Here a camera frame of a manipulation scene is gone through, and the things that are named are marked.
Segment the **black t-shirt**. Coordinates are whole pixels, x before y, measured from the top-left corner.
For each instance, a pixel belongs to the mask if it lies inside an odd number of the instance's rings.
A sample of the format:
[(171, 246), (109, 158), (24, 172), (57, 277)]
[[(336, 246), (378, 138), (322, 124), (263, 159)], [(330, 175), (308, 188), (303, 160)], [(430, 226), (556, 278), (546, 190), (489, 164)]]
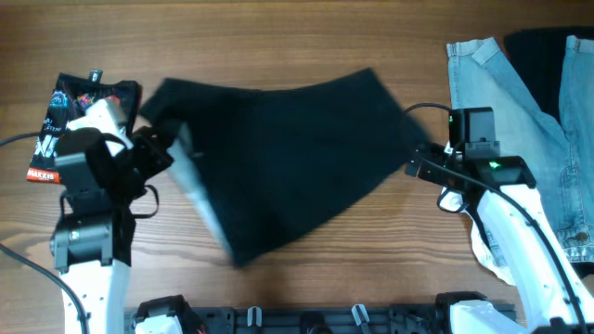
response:
[(237, 267), (347, 210), (427, 139), (370, 69), (289, 90), (168, 78), (140, 114)]

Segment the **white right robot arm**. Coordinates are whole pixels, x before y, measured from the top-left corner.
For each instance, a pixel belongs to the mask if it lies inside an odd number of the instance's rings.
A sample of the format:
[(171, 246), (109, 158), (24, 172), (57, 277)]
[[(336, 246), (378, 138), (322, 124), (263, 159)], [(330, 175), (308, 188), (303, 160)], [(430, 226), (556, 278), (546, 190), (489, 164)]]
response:
[(449, 141), (411, 143), (409, 174), (442, 187), (437, 206), (491, 232), (519, 291), (518, 324), (478, 292), (436, 298), (444, 333), (590, 333), (593, 297), (554, 236), (536, 180), (519, 156), (503, 157), (490, 108), (448, 109)]

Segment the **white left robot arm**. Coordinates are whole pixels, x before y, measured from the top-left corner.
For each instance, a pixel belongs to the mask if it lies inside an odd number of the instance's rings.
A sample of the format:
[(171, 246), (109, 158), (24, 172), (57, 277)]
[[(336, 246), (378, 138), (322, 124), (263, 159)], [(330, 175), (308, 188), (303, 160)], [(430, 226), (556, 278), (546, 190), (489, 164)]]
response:
[(122, 137), (92, 127), (69, 130), (56, 151), (65, 190), (50, 251), (66, 285), (65, 330), (121, 333), (131, 246), (142, 217), (130, 206), (173, 159), (149, 127)]

